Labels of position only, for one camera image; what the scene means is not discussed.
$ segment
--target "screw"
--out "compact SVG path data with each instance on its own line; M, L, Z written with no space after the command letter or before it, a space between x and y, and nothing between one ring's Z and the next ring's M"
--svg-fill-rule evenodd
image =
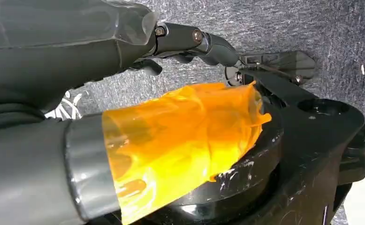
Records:
M295 78L293 78L293 83L297 85L303 84L303 77L301 75L295 76Z
M200 30L195 29L192 32L192 37L194 38L194 41L195 42L201 43L202 42L202 39L203 39L203 34L202 34L202 32Z
M156 34L156 36L163 36L166 34L166 31L163 27L157 27L155 29L155 34Z
M242 80L242 74L241 74L241 73L239 73L239 72L237 72L237 73L235 74L235 81L239 82L239 81L241 81L241 80Z

